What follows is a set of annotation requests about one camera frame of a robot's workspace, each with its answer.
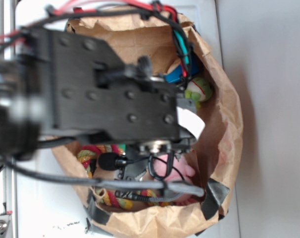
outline paper bag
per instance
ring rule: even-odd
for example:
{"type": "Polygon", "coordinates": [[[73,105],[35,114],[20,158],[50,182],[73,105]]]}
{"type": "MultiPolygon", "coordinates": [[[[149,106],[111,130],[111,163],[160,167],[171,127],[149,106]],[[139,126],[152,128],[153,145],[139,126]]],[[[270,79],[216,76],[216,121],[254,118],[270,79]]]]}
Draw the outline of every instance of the paper bag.
{"type": "MultiPolygon", "coordinates": [[[[196,170],[193,182],[205,189],[206,196],[188,206],[141,206],[126,212],[100,204],[101,196],[92,188],[74,186],[98,232],[121,238],[183,238],[207,229],[228,212],[242,152],[240,100],[193,23],[181,14],[178,17],[194,44],[198,67],[214,89],[213,96],[198,111],[206,127],[187,155],[188,163],[196,170]]],[[[170,27],[153,17],[148,21],[140,20],[138,15],[71,19],[66,29],[106,40],[125,63],[148,55],[154,74],[169,73],[180,63],[170,27]]],[[[85,169],[75,157],[79,150],[80,145],[73,143],[56,147],[53,153],[66,175],[86,178],[85,169]]]]}

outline screw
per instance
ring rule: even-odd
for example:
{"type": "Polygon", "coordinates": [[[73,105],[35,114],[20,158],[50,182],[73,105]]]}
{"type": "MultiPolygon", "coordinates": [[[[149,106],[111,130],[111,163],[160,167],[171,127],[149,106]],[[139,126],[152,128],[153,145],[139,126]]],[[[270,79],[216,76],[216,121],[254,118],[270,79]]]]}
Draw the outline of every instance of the screw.
{"type": "Polygon", "coordinates": [[[72,89],[63,89],[62,95],[64,98],[72,98],[74,96],[74,91],[72,89]]]}
{"type": "Polygon", "coordinates": [[[86,40],[83,43],[83,46],[86,50],[93,51],[95,50],[95,42],[91,40],[86,40]]]}
{"type": "Polygon", "coordinates": [[[164,93],[164,94],[162,94],[162,96],[161,96],[161,100],[164,101],[164,102],[167,102],[167,101],[169,101],[169,97],[170,97],[169,94],[164,93]]]}
{"type": "Polygon", "coordinates": [[[164,121],[167,124],[172,124],[174,122],[174,118],[173,116],[171,116],[170,114],[165,115],[164,117],[164,121]]]}
{"type": "Polygon", "coordinates": [[[140,145],[139,152],[145,152],[145,151],[146,151],[146,147],[144,145],[140,145]]]}
{"type": "Polygon", "coordinates": [[[88,91],[88,92],[86,93],[86,97],[87,97],[88,99],[91,99],[92,101],[96,101],[96,100],[99,98],[98,95],[97,95],[97,93],[92,92],[92,91],[88,91]]]}
{"type": "Polygon", "coordinates": [[[128,115],[128,120],[130,122],[136,122],[138,120],[138,117],[136,115],[133,115],[133,114],[129,114],[128,115]]]}
{"type": "Polygon", "coordinates": [[[60,37],[59,42],[63,46],[68,46],[70,44],[70,40],[66,37],[60,37]]]}
{"type": "Polygon", "coordinates": [[[4,233],[7,230],[7,223],[3,220],[0,220],[0,233],[4,233]]]}
{"type": "Polygon", "coordinates": [[[129,99],[135,99],[136,95],[132,91],[127,91],[126,92],[126,97],[129,98],[129,99]]]}

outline red wire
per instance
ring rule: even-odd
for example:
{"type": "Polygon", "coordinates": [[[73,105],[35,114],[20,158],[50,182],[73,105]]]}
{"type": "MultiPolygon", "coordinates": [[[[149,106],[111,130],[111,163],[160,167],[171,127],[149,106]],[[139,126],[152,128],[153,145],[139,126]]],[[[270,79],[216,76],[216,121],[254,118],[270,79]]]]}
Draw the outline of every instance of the red wire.
{"type": "Polygon", "coordinates": [[[181,68],[182,68],[182,75],[183,75],[183,77],[187,77],[188,74],[186,73],[186,71],[185,71],[185,69],[184,69],[184,65],[183,65],[182,62],[181,62],[181,68]]]}
{"type": "MultiPolygon", "coordinates": [[[[63,5],[59,9],[55,10],[54,13],[56,15],[61,15],[61,14],[65,13],[65,11],[68,10],[69,8],[75,7],[77,4],[87,4],[90,2],[100,2],[100,1],[105,1],[105,0],[86,0],[86,1],[70,0],[65,5],[63,5]]],[[[136,6],[136,7],[142,8],[142,9],[153,11],[153,5],[148,4],[148,3],[143,3],[143,2],[136,1],[136,0],[117,0],[117,1],[124,2],[131,6],[136,6]]],[[[164,10],[164,11],[170,12],[172,15],[173,21],[177,20],[177,11],[172,6],[163,5],[163,9],[160,9],[160,5],[157,5],[156,7],[158,8],[159,11],[164,10]]]]}
{"type": "Polygon", "coordinates": [[[6,37],[11,37],[13,35],[16,35],[17,33],[19,33],[20,30],[13,30],[12,32],[8,33],[8,34],[3,34],[3,35],[0,35],[0,39],[4,39],[6,37]]]}

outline black foam windscreen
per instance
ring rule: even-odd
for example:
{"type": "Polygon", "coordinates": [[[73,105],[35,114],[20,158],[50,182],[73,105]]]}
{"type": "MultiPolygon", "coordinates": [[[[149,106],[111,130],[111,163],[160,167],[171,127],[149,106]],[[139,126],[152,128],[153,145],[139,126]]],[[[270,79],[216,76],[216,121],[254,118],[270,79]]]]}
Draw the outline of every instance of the black foam windscreen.
{"type": "Polygon", "coordinates": [[[119,169],[116,166],[116,160],[119,159],[120,156],[114,152],[103,153],[99,157],[99,166],[103,170],[114,171],[119,169]]]}

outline metal frame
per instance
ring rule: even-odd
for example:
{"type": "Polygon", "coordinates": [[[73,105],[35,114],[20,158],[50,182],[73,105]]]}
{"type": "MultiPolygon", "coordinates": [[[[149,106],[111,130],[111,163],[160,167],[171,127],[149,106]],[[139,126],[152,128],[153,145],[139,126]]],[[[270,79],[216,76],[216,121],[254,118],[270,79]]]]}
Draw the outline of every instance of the metal frame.
{"type": "MultiPolygon", "coordinates": [[[[14,29],[17,3],[18,0],[0,0],[0,35],[14,29]]],[[[13,56],[14,47],[1,55],[7,60],[13,56]]],[[[0,238],[18,238],[16,198],[16,173],[4,168],[0,172],[0,238]]]]}

